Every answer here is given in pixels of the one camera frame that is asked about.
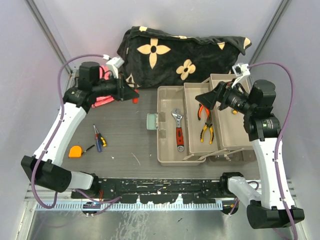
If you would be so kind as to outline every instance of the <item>orange pliers handle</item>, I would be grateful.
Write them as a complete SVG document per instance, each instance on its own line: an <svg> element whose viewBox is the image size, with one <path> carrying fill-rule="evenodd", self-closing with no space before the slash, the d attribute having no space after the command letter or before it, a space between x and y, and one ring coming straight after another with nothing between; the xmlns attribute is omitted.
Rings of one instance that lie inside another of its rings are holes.
<svg viewBox="0 0 320 240"><path fill-rule="evenodd" d="M199 110L198 110L198 120L199 120L199 121L201 120L201 112L202 112L203 109L204 109L205 112L206 112L206 117L208 117L209 114L210 114L209 109L206 108L205 106L203 106L201 103L199 103Z"/></svg>

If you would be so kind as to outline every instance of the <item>screwdriver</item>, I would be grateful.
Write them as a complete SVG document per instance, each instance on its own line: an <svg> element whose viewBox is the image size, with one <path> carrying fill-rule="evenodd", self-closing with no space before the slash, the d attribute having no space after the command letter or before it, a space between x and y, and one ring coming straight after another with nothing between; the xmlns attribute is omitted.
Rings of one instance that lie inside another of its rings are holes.
<svg viewBox="0 0 320 240"><path fill-rule="evenodd" d="M95 132L95 134L97 135L100 144L101 144L102 146L106 147L106 146L107 146L106 140L105 140L104 137L101 135L101 133L98 131L96 125L93 124L93 127L94 127L94 132Z"/></svg>
<svg viewBox="0 0 320 240"><path fill-rule="evenodd" d="M94 133L95 133L95 145L96 145L96 149L98 151L98 153L101 153L102 152L102 148L101 148L101 142L99 140L99 137L98 137L98 133L97 133L97 130L96 130L96 126L93 124L93 129L94 129Z"/></svg>

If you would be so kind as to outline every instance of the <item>gray mat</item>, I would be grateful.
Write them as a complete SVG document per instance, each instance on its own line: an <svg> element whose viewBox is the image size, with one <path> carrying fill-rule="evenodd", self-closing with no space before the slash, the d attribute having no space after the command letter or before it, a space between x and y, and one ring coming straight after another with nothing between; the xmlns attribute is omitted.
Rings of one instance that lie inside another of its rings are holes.
<svg viewBox="0 0 320 240"><path fill-rule="evenodd" d="M260 178L256 161L239 165L207 160L199 166L161 166L157 160L157 133L146 129L147 114L157 111L157 90L144 89L139 93L138 104L112 102L91 109L75 131L62 167L95 173L100 178L218 179L223 172L241 172L250 180ZM93 124L105 137L107 147L101 153L94 147L81 158L68 158L72 146L86 149L95 143Z"/></svg>

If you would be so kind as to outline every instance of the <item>gray floor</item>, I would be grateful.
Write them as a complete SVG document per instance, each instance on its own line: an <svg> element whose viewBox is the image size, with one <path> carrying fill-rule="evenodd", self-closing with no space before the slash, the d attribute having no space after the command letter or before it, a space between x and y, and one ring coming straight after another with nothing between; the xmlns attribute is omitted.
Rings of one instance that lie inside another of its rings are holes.
<svg viewBox="0 0 320 240"><path fill-rule="evenodd" d="M112 102L91 109L75 131L62 167L95 173L101 178L218 179L223 172L241 172L247 179L259 179L256 161L237 164L207 160L199 166L161 166L157 160L156 131L146 129L147 114L157 112L157 90L145 89L139 93L138 104ZM72 146L85 149L95 143L93 124L106 138L108 146L101 153L92 148L81 158L69 159Z"/></svg>
<svg viewBox="0 0 320 240"><path fill-rule="evenodd" d="M281 232L289 236L288 228ZM272 229L250 227L241 204L220 211L109 211L86 218L74 211L37 211L28 240L280 240Z"/></svg>

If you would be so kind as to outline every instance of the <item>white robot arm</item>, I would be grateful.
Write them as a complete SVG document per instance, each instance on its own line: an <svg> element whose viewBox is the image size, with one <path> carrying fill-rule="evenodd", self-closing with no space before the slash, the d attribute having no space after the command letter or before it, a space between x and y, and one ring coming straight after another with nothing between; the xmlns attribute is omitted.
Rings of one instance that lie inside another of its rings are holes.
<svg viewBox="0 0 320 240"><path fill-rule="evenodd" d="M281 126L271 113L276 98L275 85L267 80L254 82L247 93L240 82L250 75L247 64L233 67L233 81L221 81L210 92L195 97L207 109L212 110L220 102L219 110L227 107L243 114L243 126L252 142L257 157L262 192L252 188L239 172L225 172L220 178L222 192L238 197L247 209L249 223L254 229L283 228L290 225L287 210L294 222L305 218L304 211L295 207L290 194L282 158L282 141L278 154L275 149Z"/></svg>
<svg viewBox="0 0 320 240"><path fill-rule="evenodd" d="M112 72L107 81L99 78L100 65L97 62L81 64L77 84L69 88L63 97L63 120L61 120L62 110L60 109L52 128L40 147L34 152L33 156L24 156L21 161L21 165L30 180L37 160L43 154L45 146L61 121L36 170L35 183L59 193L66 189L82 189L87 190L88 195L94 196L99 191L97 176L85 172L68 171L63 169L61 165L71 137L97 97L112 96L117 101L139 97L139 94L129 87L121 75L118 74L118 68L123 62L122 58L114 57L106 63L108 69Z"/></svg>

